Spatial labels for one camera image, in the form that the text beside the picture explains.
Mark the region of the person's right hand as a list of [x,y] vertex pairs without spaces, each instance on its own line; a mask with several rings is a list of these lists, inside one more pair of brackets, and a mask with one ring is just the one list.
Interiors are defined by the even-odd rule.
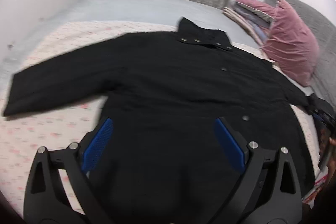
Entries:
[[329,138],[329,144],[333,147],[333,153],[327,163],[328,173],[325,180],[325,187],[328,187],[335,181],[335,178],[333,178],[335,173],[335,139]]

